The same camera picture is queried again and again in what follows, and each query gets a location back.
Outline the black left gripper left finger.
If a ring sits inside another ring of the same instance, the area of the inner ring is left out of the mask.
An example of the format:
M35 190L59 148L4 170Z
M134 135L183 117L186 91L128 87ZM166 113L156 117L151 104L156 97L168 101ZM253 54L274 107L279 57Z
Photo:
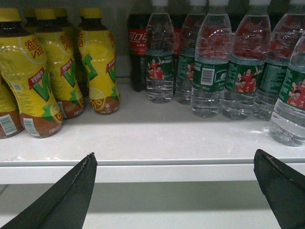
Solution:
M94 153L67 172L3 229L81 229L91 201L97 171Z

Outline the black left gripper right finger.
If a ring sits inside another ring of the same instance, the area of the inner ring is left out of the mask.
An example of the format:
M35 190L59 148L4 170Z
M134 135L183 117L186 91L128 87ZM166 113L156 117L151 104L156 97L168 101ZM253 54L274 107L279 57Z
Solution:
M305 176L258 149L254 174L280 228L305 227Z

